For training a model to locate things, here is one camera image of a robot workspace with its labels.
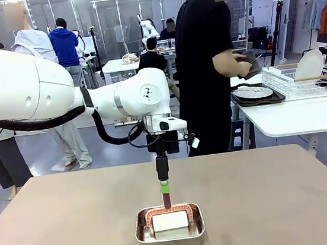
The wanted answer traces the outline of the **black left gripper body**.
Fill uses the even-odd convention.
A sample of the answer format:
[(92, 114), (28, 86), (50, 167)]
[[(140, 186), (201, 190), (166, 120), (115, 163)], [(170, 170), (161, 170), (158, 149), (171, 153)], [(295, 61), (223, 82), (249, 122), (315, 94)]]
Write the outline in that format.
[(156, 153), (158, 157), (179, 153), (179, 139), (177, 131), (164, 132), (159, 135), (146, 135), (148, 151)]

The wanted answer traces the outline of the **person's right hand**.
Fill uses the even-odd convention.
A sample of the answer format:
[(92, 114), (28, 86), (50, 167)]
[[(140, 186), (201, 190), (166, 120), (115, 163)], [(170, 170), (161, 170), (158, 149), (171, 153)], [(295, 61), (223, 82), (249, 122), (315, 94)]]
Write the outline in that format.
[(238, 67), (237, 76), (239, 78), (243, 78), (249, 74), (252, 65), (249, 62), (242, 61), (237, 63), (237, 67)]

